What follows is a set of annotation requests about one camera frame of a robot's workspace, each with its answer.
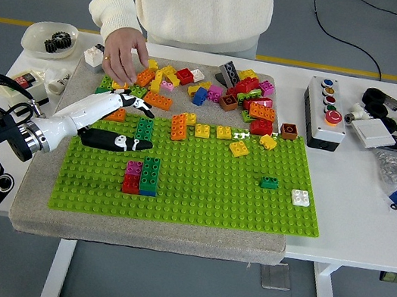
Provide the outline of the person's right hand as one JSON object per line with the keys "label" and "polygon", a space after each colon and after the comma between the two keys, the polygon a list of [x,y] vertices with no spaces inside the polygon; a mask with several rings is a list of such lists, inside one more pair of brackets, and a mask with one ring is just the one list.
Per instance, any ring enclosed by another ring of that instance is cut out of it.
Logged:
{"label": "person's right hand", "polygon": [[140,30],[132,27],[119,28],[105,40],[103,71],[119,85],[132,85],[137,80],[132,51],[139,56],[140,64],[147,68],[149,56],[146,40]]}

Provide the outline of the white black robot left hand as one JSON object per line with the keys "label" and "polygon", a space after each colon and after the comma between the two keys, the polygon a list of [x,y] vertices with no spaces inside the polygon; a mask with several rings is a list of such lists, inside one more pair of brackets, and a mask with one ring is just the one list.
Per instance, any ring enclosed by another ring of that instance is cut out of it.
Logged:
{"label": "white black robot left hand", "polygon": [[118,108],[134,107],[153,119],[152,105],[135,97],[126,89],[116,89],[109,93],[91,94],[81,101],[75,102],[54,113],[48,118],[36,118],[32,122],[38,127],[49,148],[55,147],[66,136],[75,136],[79,129],[94,124]]}

